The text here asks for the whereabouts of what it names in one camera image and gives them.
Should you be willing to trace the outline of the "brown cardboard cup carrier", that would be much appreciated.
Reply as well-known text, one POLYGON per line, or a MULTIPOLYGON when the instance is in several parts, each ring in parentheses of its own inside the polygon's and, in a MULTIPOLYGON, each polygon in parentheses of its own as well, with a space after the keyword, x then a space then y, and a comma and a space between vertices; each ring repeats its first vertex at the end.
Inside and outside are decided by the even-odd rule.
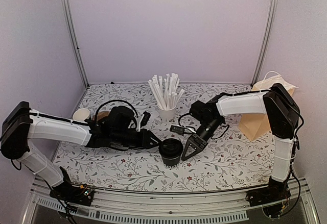
POLYGON ((105 118, 105 117, 107 117, 108 115, 109 115, 109 111, 106 111, 106 110, 104 110, 104 111, 101 111, 101 112, 99 112, 98 114, 97 114, 97 117, 94 115, 93 117, 92 117, 92 120, 95 120, 95 121, 99 121, 99 120, 101 120, 102 118, 105 118))

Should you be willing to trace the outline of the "aluminium front rail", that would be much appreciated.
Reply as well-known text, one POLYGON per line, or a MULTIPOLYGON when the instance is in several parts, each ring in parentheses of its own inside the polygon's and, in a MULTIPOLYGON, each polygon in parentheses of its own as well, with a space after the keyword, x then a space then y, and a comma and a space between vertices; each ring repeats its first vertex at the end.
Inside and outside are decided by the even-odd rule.
POLYGON ((288 183, 291 197, 280 217, 281 201, 251 206, 247 189, 190 193, 133 192, 96 188, 90 206, 65 208, 36 178, 23 223, 322 223, 305 178, 288 183))

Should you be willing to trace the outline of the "paper-wrapped straws bundle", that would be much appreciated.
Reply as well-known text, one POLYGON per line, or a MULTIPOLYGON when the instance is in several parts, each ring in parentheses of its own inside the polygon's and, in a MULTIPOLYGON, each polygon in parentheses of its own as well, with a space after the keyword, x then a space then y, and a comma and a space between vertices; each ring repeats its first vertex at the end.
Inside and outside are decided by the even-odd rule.
POLYGON ((157 101, 158 107, 164 111, 174 109, 185 93, 184 89, 177 90, 180 84, 180 78, 176 73, 168 73, 165 76, 154 74, 148 80, 148 84, 157 101))

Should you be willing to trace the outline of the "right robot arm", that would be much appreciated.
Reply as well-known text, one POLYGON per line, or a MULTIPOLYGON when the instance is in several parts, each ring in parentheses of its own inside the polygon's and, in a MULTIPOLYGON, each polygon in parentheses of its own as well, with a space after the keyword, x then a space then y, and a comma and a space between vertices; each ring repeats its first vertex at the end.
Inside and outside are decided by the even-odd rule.
POLYGON ((274 137, 274 165, 270 186, 264 191, 266 200, 274 202, 283 195, 291 175, 296 151, 299 150, 297 133, 304 124, 300 108, 280 83, 262 91, 223 92, 206 103, 194 102, 189 114, 199 121, 200 126, 187 139, 181 158, 185 161, 202 152, 216 129, 225 124, 226 116, 252 113, 267 115, 274 137))

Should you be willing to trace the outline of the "left aluminium corner post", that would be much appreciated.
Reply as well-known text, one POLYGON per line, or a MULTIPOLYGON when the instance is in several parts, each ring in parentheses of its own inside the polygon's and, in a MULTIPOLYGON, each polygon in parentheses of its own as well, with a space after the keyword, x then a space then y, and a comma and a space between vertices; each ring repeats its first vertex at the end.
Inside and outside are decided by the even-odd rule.
POLYGON ((88 88, 90 86, 90 84, 89 84, 89 81, 87 78, 85 66, 83 64, 81 53, 80 53, 78 39, 77 39, 74 22, 73 22, 71 6, 69 3, 69 0, 61 0, 61 2, 62 2, 62 6, 63 6, 63 12, 64 12, 65 21, 66 21, 66 25, 67 25, 67 29, 68 29, 68 34, 69 34, 69 37, 71 40, 73 53, 74 53, 75 60, 77 63, 78 72, 81 76, 81 80, 82 80, 84 87, 88 88))

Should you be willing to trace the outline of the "black and white coffee cup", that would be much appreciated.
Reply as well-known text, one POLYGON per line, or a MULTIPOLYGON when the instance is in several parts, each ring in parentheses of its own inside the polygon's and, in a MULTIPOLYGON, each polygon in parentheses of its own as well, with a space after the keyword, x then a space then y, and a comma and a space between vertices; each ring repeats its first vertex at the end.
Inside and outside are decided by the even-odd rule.
POLYGON ((169 166, 169 167, 177 166, 180 161, 180 155, 177 155, 174 157, 168 157, 168 156, 162 155, 161 158, 162 158, 164 165, 169 166))

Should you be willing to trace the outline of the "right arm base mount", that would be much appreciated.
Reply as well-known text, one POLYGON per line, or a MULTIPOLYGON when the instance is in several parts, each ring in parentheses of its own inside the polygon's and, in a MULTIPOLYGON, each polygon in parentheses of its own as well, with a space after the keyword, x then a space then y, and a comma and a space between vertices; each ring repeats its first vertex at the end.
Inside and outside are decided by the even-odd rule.
POLYGON ((295 203, 290 208, 291 192, 288 188, 288 180, 278 182, 270 178, 267 187, 247 191, 245 199, 251 207, 280 201, 279 204, 264 207, 263 213, 270 219, 281 218, 291 212, 300 199, 301 185, 298 178, 295 179, 298 183, 299 192, 295 203))

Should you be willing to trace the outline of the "white paper straw cup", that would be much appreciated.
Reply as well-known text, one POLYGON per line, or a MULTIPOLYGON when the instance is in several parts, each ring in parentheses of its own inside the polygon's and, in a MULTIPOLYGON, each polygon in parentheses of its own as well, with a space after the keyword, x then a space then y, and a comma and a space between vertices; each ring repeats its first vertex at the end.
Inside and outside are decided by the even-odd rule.
POLYGON ((169 122, 176 114, 176 107, 172 109, 162 109, 162 107, 158 105, 158 108, 162 122, 169 122))

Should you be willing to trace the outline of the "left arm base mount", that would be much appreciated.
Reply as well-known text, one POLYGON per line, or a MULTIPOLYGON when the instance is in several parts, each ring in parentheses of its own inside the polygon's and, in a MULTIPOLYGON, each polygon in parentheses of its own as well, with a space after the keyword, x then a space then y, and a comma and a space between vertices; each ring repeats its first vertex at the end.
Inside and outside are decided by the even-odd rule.
POLYGON ((51 187, 50 197, 57 198, 61 201, 74 203, 84 206, 91 206, 94 189, 87 184, 74 186, 66 170, 59 167, 63 174, 63 183, 56 187, 51 187))

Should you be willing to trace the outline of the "brown paper bag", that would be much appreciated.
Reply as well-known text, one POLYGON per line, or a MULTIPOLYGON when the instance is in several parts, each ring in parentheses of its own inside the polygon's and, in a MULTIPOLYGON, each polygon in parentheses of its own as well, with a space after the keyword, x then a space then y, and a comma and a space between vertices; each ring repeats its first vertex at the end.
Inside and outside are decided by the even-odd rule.
MULTIPOLYGON (((251 91, 259 91, 270 88, 273 84, 280 83, 292 96, 296 86, 284 80, 281 74, 276 71, 269 71, 261 81, 256 82, 251 91)), ((243 114, 239 123, 240 131, 250 140, 255 141, 260 136, 270 131, 268 116, 266 114, 243 114)))

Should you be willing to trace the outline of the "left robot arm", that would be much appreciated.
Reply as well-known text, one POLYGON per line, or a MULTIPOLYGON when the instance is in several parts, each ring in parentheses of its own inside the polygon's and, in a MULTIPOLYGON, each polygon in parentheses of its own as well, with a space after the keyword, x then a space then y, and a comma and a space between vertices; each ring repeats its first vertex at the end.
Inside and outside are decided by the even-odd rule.
POLYGON ((150 113, 138 115, 127 103, 108 113, 96 111, 93 118, 78 121, 40 113, 20 102, 3 122, 1 153, 17 160, 42 177, 66 201, 76 196, 64 169, 49 161, 32 143, 33 139, 65 141, 88 148, 108 147, 118 151, 150 149, 162 141, 145 129, 150 113))

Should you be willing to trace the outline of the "aluminium corner post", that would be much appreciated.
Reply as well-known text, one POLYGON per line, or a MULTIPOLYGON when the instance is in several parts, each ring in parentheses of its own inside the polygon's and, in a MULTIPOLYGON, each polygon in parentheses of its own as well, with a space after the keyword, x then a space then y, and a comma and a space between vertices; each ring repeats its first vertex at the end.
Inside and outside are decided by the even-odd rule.
POLYGON ((251 80, 251 84, 250 84, 251 87, 259 80, 264 65, 266 52, 269 46, 270 35, 273 29, 273 23, 276 15, 277 5, 278 5, 278 0, 270 0, 269 7, 268 7, 267 21, 263 34, 263 40, 261 43, 258 60, 256 62, 256 66, 254 69, 254 74, 251 80))
POLYGON ((90 86, 90 84, 89 84, 89 81, 87 78, 85 66, 83 64, 81 53, 80 53, 78 39, 77 39, 74 22, 73 22, 71 6, 69 3, 69 0, 61 0, 61 2, 62 2, 62 6, 63 6, 63 12, 64 12, 65 21, 66 21, 66 25, 67 25, 67 29, 68 29, 68 34, 69 34, 69 37, 71 40, 73 53, 74 53, 75 60, 77 63, 78 72, 81 76, 81 80, 82 80, 84 87, 88 88, 90 86))

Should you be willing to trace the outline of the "right aluminium corner post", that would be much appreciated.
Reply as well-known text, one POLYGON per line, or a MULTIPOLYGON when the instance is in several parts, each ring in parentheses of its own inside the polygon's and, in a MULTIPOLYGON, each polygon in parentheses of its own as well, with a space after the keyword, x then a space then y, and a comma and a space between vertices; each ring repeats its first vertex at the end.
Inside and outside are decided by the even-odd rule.
POLYGON ((261 43, 258 60, 256 62, 256 66, 254 69, 254 74, 251 80, 251 84, 250 84, 251 87, 259 80, 264 65, 266 52, 269 46, 270 35, 273 29, 273 23, 276 15, 277 5, 278 5, 278 0, 270 0, 269 7, 268 7, 267 21, 263 34, 263 40, 261 43))

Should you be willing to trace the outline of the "black plastic cup lid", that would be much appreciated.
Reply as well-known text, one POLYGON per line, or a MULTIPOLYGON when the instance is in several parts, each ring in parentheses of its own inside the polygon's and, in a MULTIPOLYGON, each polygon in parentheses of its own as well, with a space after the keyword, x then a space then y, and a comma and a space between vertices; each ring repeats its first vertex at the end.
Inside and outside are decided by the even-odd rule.
POLYGON ((162 157, 165 158, 176 158, 180 156, 182 152, 183 145, 181 141, 174 138, 165 139, 159 145, 159 153, 162 157))

